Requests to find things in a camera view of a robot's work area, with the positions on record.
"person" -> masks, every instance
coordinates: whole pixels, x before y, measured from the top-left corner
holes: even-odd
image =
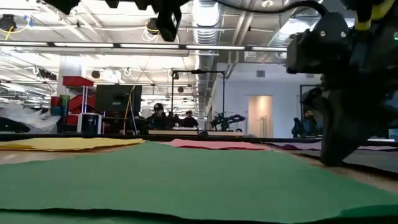
[[[167,117],[161,103],[156,103],[153,109],[154,114],[147,118],[149,129],[167,129]]]
[[[185,115],[187,117],[184,118],[184,120],[182,122],[182,126],[184,128],[194,128],[194,127],[199,126],[198,121],[195,118],[192,118],[192,111],[187,111],[185,113]]]
[[[315,120],[312,111],[304,111],[304,117],[301,120],[301,123],[303,125],[305,135],[316,136],[321,134],[320,128],[318,127],[317,121]]]

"monitor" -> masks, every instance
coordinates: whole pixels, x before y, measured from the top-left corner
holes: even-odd
[[[97,85],[95,110],[101,112],[124,112],[127,108],[132,85]],[[137,85],[132,93],[132,110],[135,116],[141,110],[142,86]]]

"red paper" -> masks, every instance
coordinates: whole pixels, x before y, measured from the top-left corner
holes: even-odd
[[[217,141],[191,141],[174,139],[164,142],[169,146],[195,148],[195,149],[246,149],[246,150],[270,150],[267,146],[257,146],[247,142],[217,142]]]

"green paper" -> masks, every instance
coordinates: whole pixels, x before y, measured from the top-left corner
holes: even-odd
[[[398,215],[397,195],[272,151],[146,142],[107,154],[0,166],[0,183],[6,183],[0,185],[3,209],[110,209],[278,223]]]

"door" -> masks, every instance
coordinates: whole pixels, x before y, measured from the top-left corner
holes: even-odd
[[[249,134],[258,138],[273,138],[272,96],[249,96]]]

